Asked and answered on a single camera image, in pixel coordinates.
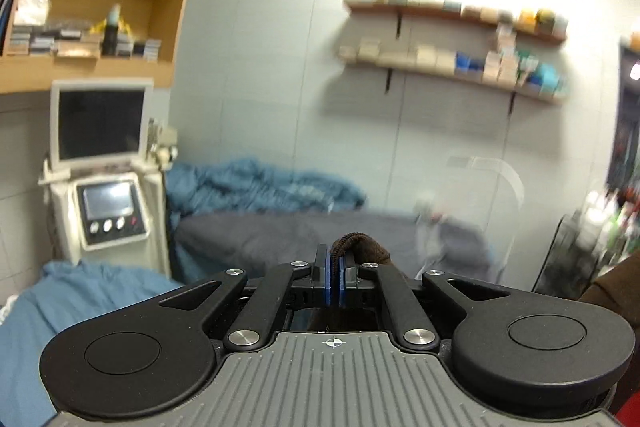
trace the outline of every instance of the beauty machine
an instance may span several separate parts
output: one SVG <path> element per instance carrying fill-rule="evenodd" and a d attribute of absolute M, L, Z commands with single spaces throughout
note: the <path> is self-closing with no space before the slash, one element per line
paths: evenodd
<path fill-rule="evenodd" d="M 169 275 L 162 168 L 147 158 L 151 80 L 56 81 L 39 184 L 62 257 Z"/>

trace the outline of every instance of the small display screen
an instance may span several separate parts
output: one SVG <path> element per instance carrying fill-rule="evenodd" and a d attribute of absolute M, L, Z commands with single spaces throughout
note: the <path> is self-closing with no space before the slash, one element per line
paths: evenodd
<path fill-rule="evenodd" d="M 129 183 L 87 187 L 84 189 L 83 197 L 87 219 L 106 219 L 133 214 L 133 198 Z"/>
<path fill-rule="evenodd" d="M 137 152 L 144 100 L 144 90 L 60 91 L 60 160 Z"/>

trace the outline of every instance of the crumpled blue bedding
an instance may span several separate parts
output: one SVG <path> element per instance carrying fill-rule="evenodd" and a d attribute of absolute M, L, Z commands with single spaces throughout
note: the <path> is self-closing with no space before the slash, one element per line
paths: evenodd
<path fill-rule="evenodd" d="M 55 334 L 178 286 L 143 268 L 46 264 L 42 279 L 20 294 L 0 326 L 0 423 L 40 427 L 55 415 L 38 370 L 40 354 Z"/>
<path fill-rule="evenodd" d="M 246 158 L 196 167 L 177 163 L 166 174 L 171 226 L 181 217 L 226 212 L 331 212 L 363 206 L 355 185 L 320 172 L 293 172 Z"/>

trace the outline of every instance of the white monitor frame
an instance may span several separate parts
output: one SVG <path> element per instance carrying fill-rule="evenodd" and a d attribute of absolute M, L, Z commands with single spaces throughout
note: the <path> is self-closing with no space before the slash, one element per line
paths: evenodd
<path fill-rule="evenodd" d="M 147 133 L 149 127 L 149 104 L 154 82 L 151 78 L 98 78 L 96 80 L 54 80 L 51 86 L 51 106 L 49 115 L 49 139 L 51 171 L 89 169 L 113 165 L 129 164 L 136 159 L 146 157 Z M 140 144 L 135 152 L 88 156 L 86 158 L 60 159 L 58 127 L 60 93 L 63 91 L 96 91 L 96 90 L 144 90 L 142 104 L 142 120 L 140 122 Z"/>

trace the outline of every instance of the monitor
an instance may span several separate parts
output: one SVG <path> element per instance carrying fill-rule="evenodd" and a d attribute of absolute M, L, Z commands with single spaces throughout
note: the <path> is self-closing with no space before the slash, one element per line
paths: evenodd
<path fill-rule="evenodd" d="M 51 169 L 125 164 L 146 155 L 152 80 L 57 80 L 51 88 Z"/>

